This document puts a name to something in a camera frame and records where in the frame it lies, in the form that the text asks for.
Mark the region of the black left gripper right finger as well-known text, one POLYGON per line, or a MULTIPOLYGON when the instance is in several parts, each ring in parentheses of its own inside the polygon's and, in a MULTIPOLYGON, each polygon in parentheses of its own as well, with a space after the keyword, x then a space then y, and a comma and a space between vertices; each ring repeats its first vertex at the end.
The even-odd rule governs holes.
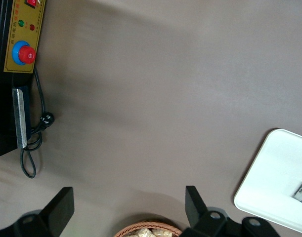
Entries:
POLYGON ((216 207, 207 207, 196 187, 185 188, 185 213, 190 227, 183 237, 278 237, 269 222, 259 217, 246 217, 241 223, 216 207))

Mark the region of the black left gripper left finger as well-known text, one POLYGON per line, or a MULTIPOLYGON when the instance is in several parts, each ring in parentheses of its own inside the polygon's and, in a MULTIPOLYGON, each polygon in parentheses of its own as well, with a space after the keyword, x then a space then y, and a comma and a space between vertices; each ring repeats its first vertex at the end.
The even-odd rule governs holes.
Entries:
POLYGON ((25 214, 0 230, 0 237, 59 237, 74 211, 74 190, 64 187, 39 213, 25 214))

